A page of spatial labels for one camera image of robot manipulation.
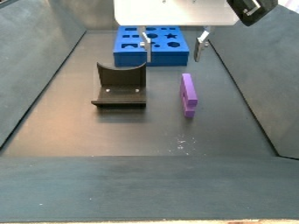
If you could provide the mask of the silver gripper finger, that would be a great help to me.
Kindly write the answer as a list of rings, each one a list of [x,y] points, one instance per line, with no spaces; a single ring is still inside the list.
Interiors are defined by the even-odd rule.
[[[145,27],[144,26],[138,26],[137,27],[137,32],[138,35],[141,37],[141,42],[140,42],[140,46],[144,48],[145,50],[145,61],[150,62],[152,61],[152,41],[150,38],[146,36],[145,34]]]
[[[198,61],[201,56],[201,50],[205,47],[206,37],[210,34],[210,28],[208,26],[202,27],[202,32],[200,36],[194,39],[194,48],[193,48],[193,60]]]

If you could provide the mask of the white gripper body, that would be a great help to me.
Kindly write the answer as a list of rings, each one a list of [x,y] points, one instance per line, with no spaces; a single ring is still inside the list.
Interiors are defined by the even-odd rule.
[[[113,0],[120,25],[233,25],[226,0]]]

